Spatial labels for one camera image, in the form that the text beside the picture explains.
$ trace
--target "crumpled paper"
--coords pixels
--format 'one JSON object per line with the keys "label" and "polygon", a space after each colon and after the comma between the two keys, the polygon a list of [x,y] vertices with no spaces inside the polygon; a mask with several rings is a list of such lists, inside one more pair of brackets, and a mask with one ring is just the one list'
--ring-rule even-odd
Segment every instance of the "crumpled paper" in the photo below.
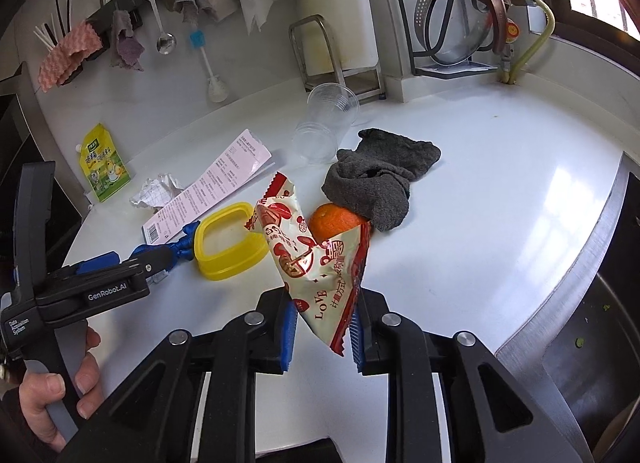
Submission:
{"label": "crumpled paper", "polygon": [[158,212],[183,190],[184,187],[171,174],[158,174],[154,179],[147,178],[140,192],[129,201],[134,207],[152,208]]}

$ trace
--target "clear plastic cup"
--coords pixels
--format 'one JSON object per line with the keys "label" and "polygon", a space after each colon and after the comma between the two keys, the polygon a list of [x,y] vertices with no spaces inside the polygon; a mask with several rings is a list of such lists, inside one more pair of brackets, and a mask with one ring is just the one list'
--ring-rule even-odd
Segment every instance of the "clear plastic cup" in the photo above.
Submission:
{"label": "clear plastic cup", "polygon": [[358,98],[349,88],[334,83],[316,86],[294,132],[294,150],[310,164],[330,163],[359,110]]}

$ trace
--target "human hand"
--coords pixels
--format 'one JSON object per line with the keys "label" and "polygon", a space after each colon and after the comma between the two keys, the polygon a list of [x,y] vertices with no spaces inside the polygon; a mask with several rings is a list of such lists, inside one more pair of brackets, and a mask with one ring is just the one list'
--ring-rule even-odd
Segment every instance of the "human hand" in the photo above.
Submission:
{"label": "human hand", "polygon": [[[100,335],[94,329],[86,330],[86,349],[90,350],[100,344]],[[87,353],[76,374],[76,385],[83,397],[78,401],[78,414],[88,419],[104,401],[100,369],[91,353]],[[62,451],[65,439],[58,432],[46,410],[50,403],[59,401],[65,396],[65,380],[54,373],[37,375],[27,371],[20,385],[20,407],[27,425],[34,434],[56,452]]]}

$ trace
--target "yellow gas hose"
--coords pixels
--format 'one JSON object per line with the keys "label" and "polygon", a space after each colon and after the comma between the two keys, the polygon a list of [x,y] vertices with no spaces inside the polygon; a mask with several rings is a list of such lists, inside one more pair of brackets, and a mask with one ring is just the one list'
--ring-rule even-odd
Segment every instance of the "yellow gas hose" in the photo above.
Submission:
{"label": "yellow gas hose", "polygon": [[542,32],[542,35],[540,35],[536,39],[536,42],[534,42],[531,45],[531,47],[518,59],[516,64],[513,65],[513,67],[511,68],[511,73],[509,75],[509,80],[507,84],[516,84],[516,77],[520,72],[520,70],[522,69],[522,67],[527,63],[527,61],[531,57],[533,57],[538,52],[540,48],[542,48],[542,45],[547,41],[547,39],[551,36],[551,34],[556,29],[556,17],[554,16],[554,13],[551,11],[551,8],[549,8],[549,6],[543,0],[534,0],[534,1],[537,6],[542,8],[542,10],[546,15],[545,31]]}

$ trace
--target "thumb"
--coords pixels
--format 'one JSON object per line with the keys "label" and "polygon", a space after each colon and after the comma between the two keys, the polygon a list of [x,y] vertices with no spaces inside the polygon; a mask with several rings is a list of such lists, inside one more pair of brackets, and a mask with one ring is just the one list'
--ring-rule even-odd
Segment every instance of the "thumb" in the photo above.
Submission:
{"label": "thumb", "polygon": [[41,441],[60,452],[65,446],[65,440],[49,417],[46,406],[65,396],[65,380],[54,373],[37,375],[27,371],[20,385],[19,395],[27,425]]}

